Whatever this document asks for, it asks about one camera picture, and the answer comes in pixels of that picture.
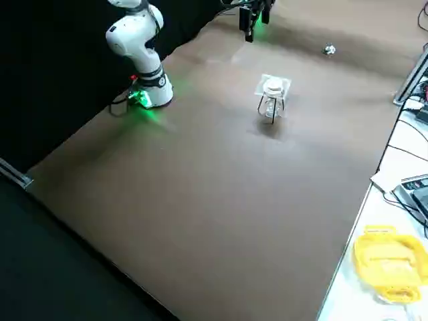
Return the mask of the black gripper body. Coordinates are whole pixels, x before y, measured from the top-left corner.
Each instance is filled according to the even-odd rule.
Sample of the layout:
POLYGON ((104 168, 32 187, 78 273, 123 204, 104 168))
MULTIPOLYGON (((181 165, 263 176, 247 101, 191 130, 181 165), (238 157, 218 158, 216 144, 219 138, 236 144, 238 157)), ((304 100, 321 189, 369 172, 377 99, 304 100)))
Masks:
POLYGON ((244 1, 243 6, 246 8, 251 9, 271 9, 273 5, 275 4, 275 0, 250 0, 250 1, 244 1))

